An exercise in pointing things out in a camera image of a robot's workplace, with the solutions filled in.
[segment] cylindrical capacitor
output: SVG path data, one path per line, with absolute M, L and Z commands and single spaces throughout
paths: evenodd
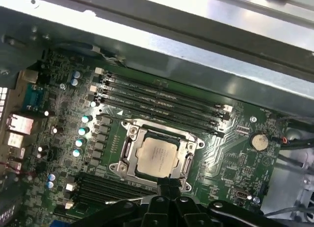
M 37 154 L 37 158 L 46 158 L 48 155 L 48 151 L 42 151 Z
M 84 116 L 82 117 L 82 122 L 83 122 L 83 123 L 90 122 L 91 120 L 93 120 L 93 117 L 90 116 L 90 115 L 88 115 L 88 116 L 84 115 Z
M 58 173 L 57 172 L 52 172 L 48 175 L 48 180 L 50 181 L 54 181 L 55 179 L 57 179 L 58 177 Z
M 85 144 L 86 140 L 84 138 L 79 138 L 75 141 L 75 146 L 76 147 L 82 147 L 83 144 Z
M 54 184 L 51 181 L 49 181 L 49 182 L 47 182 L 47 187 L 49 189 L 52 189 L 54 187 Z
M 79 84 L 79 81 L 76 78 L 71 80 L 71 85 L 72 86 L 77 86 L 78 84 Z
M 53 112 L 53 111 L 47 111 L 47 110 L 46 110 L 46 111 L 44 112 L 44 115 L 45 115 L 46 117 L 48 117 L 48 116 L 50 116 L 50 117 L 51 117 L 51 116 L 55 116 L 55 112 Z
M 73 73 L 73 77 L 74 77 L 74 78 L 80 78 L 80 77 L 81 77 L 80 72 L 79 72 L 79 71 L 75 71 L 75 72 Z
M 90 106 L 93 108 L 93 107 L 96 107 L 96 106 L 99 106 L 99 102 L 95 102 L 95 101 L 91 101 L 90 103 Z
M 63 127 L 53 127 L 53 128 L 52 128 L 52 133 L 53 133 L 53 134 L 63 133 L 63 132 L 64 132 Z
M 88 127 L 81 127 L 80 129 L 78 129 L 78 134 L 79 135 L 85 135 L 88 132 L 89 132 L 89 128 Z
M 81 156 L 83 153 L 83 150 L 80 148 L 76 148 L 75 150 L 73 150 L 72 155 L 73 157 L 79 157 Z
M 49 150 L 49 146 L 48 145 L 41 145 L 37 148 L 37 150 L 39 152 L 43 152 L 43 151 L 46 151 L 46 150 Z

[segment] ram slot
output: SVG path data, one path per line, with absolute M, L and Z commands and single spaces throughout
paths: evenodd
M 174 118 L 171 117 L 170 115 L 163 113 L 163 111 L 161 110 L 157 110 L 155 108 L 149 108 L 149 107 L 144 107 L 143 105 L 134 103 L 132 101 L 127 101 L 127 100 L 121 100 L 118 99 L 116 97 L 111 97 L 111 98 L 105 98 L 103 99 L 103 102 L 112 106 L 116 106 L 119 108 L 123 108 L 123 109 L 127 109 L 127 110 L 131 110 L 133 112 L 140 112 L 141 114 L 139 114 L 139 116 L 146 116 L 150 119 L 158 119 L 160 120 L 165 120 L 168 122 L 173 122 L 173 123 L 177 123 L 178 125 L 185 125 L 200 131 L 205 131 L 211 135 L 215 135 L 217 137 L 223 138 L 224 137 L 224 133 L 217 131 L 211 127 L 208 126 L 203 126 L 203 125 L 197 125 L 194 121 L 192 122 L 188 122 L 186 120 L 185 117 L 182 118 Z
M 218 104 L 210 101 L 205 100 L 195 100 L 191 96 L 187 96 L 178 92 L 173 92 L 167 88 L 160 88 L 158 86 L 154 86 L 152 84 L 148 84 L 145 82 L 137 81 L 134 79 L 126 78 L 123 76 L 119 76 L 116 74 L 108 73 L 107 74 L 107 81 L 114 82 L 119 85 L 128 86 L 133 90 L 140 90 L 144 92 L 150 92 L 156 94 L 159 97 L 168 98 L 172 100 L 176 100 L 181 102 L 183 105 L 189 105 L 194 108 L 198 108 L 201 111 L 211 112 L 213 109 L 221 109 L 227 112 L 231 112 L 232 108 L 228 105 Z
M 186 111 L 181 110 L 181 111 L 176 111 L 176 112 L 179 112 L 179 114 L 175 113 L 172 111 L 173 109 L 171 107 L 161 105 L 160 103 L 157 103 L 159 101 L 156 101 L 152 98 L 143 98 L 139 95 L 129 93 L 129 92 L 118 93 L 118 92 L 114 92 L 114 91 L 106 91 L 105 94 L 109 95 L 109 96 L 116 97 L 116 98 L 126 99 L 126 100 L 129 100 L 132 102 L 142 103 L 143 105 L 146 105 L 147 107 L 151 107 L 153 109 L 157 109 L 157 110 L 162 109 L 162 111 L 164 113 L 168 114 L 169 116 L 173 115 L 176 118 L 185 116 L 187 118 L 193 119 L 194 122 L 199 123 L 201 125 L 207 126 L 206 123 L 208 123 L 209 126 L 219 126 L 219 122 L 217 122 L 213 119 L 209 119 L 209 118 L 203 118 L 202 119 L 201 115 L 199 115 L 199 117 L 198 117 L 197 115 L 193 114 L 193 112 L 186 112 Z
M 189 105 L 186 103 L 181 103 L 179 101 L 168 99 L 166 97 L 160 98 L 154 94 L 156 91 L 141 91 L 136 88 L 132 88 L 125 85 L 119 85 L 113 82 L 106 83 L 104 87 L 108 91 L 134 95 L 135 97 L 139 97 L 140 99 L 149 99 L 151 102 L 155 102 L 158 106 L 165 106 L 172 110 L 185 110 L 186 112 L 190 112 L 191 114 L 199 115 L 205 117 L 210 120 L 210 117 L 220 118 L 222 120 L 229 120 L 229 113 L 219 112 L 218 110 L 212 109 L 208 111 L 201 110 L 199 108 L 193 107 L 193 105 Z

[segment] chip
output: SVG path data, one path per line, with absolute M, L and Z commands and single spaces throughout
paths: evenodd
M 177 145 L 154 138 L 147 138 L 137 150 L 137 170 L 153 177 L 167 177 L 178 160 Z
M 71 167 L 71 166 L 72 166 L 72 161 L 70 161 L 70 160 L 65 160 L 65 161 L 64 161 L 64 166 L 66 166 L 66 167 Z

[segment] green circuit board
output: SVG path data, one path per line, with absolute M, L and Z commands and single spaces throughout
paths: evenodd
M 126 130 L 121 122 L 139 118 L 192 132 L 205 142 L 204 148 L 195 152 L 187 179 L 192 190 L 184 195 L 196 196 L 202 204 L 219 199 L 247 209 L 260 208 L 280 145 L 269 141 L 267 149 L 258 151 L 250 145 L 249 139 L 256 132 L 279 136 L 275 120 L 271 117 L 276 112 L 197 89 L 188 86 L 188 83 L 169 81 L 73 53 L 51 51 L 41 68 L 38 83 L 30 85 L 26 92 L 27 102 L 24 108 L 37 113 L 48 110 L 53 112 L 53 116 L 49 117 L 46 131 L 38 134 L 28 169 L 34 169 L 41 162 L 35 156 L 36 148 L 40 145 L 54 147 L 56 158 L 45 162 L 44 172 L 26 184 L 23 205 L 25 215 L 24 219 L 19 220 L 19 226 L 49 226 L 54 219 L 73 221 L 102 208 L 101 204 L 85 208 L 74 205 L 63 216 L 54 215 L 56 207 L 64 205 L 67 177 L 80 173 L 90 174 L 95 180 L 109 180 L 110 184 L 115 182 L 118 187 L 126 185 L 126 190 L 134 187 L 142 194 L 155 193 L 155 188 L 121 181 L 109 170 L 111 163 L 119 161 L 124 145 Z M 70 84 L 75 71 L 81 74 L 77 86 Z M 112 87 L 112 95 L 102 99 L 99 105 L 91 107 L 90 103 L 95 98 L 94 89 L 103 87 L 104 82 L 100 79 L 104 79 L 107 72 L 110 73 L 109 77 L 115 78 L 116 85 L 109 85 Z M 60 87 L 61 84 L 65 85 L 65 89 Z M 159 96 L 153 103 L 152 95 Z M 171 98 L 173 95 L 180 98 L 181 101 L 177 103 L 181 108 L 171 106 L 171 102 L 175 101 Z M 158 100 L 165 103 L 156 105 Z M 195 116 L 188 112 L 189 105 L 204 105 L 205 108 L 213 109 L 213 112 L 227 112 L 230 118 L 223 123 L 216 119 L 223 126 L 224 135 L 219 130 L 220 126 L 216 128 L 205 123 L 205 119 L 211 120 L 212 117 L 205 113 Z M 91 115 L 93 120 L 84 124 L 81 121 L 84 115 Z M 106 131 L 100 131 L 104 121 Z M 62 133 L 52 135 L 51 127 L 55 125 L 63 129 Z M 82 126 L 90 128 L 90 132 L 79 136 L 78 129 Z M 86 144 L 82 147 L 83 153 L 74 157 L 75 141 L 80 137 L 85 138 Z M 99 163 L 95 165 L 93 152 L 100 138 L 104 147 L 101 157 L 96 159 Z M 48 189 L 47 176 L 51 172 L 58 173 L 58 177 L 54 181 L 54 187 Z M 258 197 L 261 202 L 239 199 L 236 197 L 238 190 L 249 193 L 252 198 Z

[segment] screw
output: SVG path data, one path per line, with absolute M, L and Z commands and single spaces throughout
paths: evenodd
M 307 179 L 307 178 L 306 178 L 306 179 L 304 179 L 304 181 L 303 181 L 303 182 L 304 182 L 304 184 L 310 184 L 310 183 L 311 183 L 311 181 L 310 181 L 309 179 Z
M 252 123 L 255 123 L 255 122 L 257 122 L 257 118 L 254 117 L 254 116 L 252 116 L 252 117 L 250 118 L 250 121 L 251 121 Z
M 133 207 L 133 204 L 131 202 L 127 202 L 126 204 L 124 204 L 123 207 L 124 208 L 131 208 L 131 207 Z
M 67 88 L 64 83 L 61 83 L 61 84 L 59 85 L 59 87 L 60 87 L 61 90 L 65 90 L 65 89 Z
M 215 202 L 215 203 L 214 203 L 214 207 L 222 208 L 222 207 L 223 207 L 223 204 L 222 204 L 221 202 Z
M 181 201 L 181 202 L 187 202 L 187 201 L 188 201 L 188 198 L 186 198 L 186 197 L 181 197 L 181 198 L 180 198 L 180 201 Z
M 121 164 L 120 169 L 121 169 L 121 171 L 125 172 L 127 170 L 127 167 L 126 167 L 126 165 Z
M 37 32 L 37 26 L 33 26 L 33 27 L 31 28 L 31 32 L 33 32 L 33 33 Z
M 165 199 L 163 198 L 163 197 L 158 197 L 157 199 L 156 199 L 156 201 L 157 202 L 163 202 Z
M 136 127 L 132 127 L 132 128 L 130 129 L 130 132 L 131 132 L 132 134 L 137 133 L 137 128 L 136 128 Z
M 43 35 L 43 38 L 45 38 L 46 40 L 49 40 L 50 36 L 49 36 L 49 34 L 46 34 L 46 35 Z

